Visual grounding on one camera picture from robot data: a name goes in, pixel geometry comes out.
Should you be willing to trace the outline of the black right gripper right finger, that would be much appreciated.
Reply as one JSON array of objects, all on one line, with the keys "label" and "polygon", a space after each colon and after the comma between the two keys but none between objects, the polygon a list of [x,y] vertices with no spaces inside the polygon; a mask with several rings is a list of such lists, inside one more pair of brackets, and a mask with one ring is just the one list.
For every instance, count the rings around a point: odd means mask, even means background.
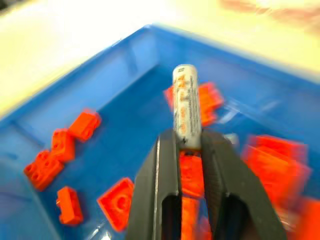
[{"label": "black right gripper right finger", "polygon": [[259,178],[222,134],[201,133],[204,195],[215,240],[285,240],[279,217]]}]

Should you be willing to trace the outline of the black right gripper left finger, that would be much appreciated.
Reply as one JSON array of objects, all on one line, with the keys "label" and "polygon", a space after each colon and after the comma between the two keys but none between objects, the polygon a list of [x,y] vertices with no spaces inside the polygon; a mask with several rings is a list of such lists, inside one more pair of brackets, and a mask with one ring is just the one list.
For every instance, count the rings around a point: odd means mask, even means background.
[{"label": "black right gripper left finger", "polygon": [[179,240],[182,190],[176,133],[161,133],[134,181],[125,239]]}]

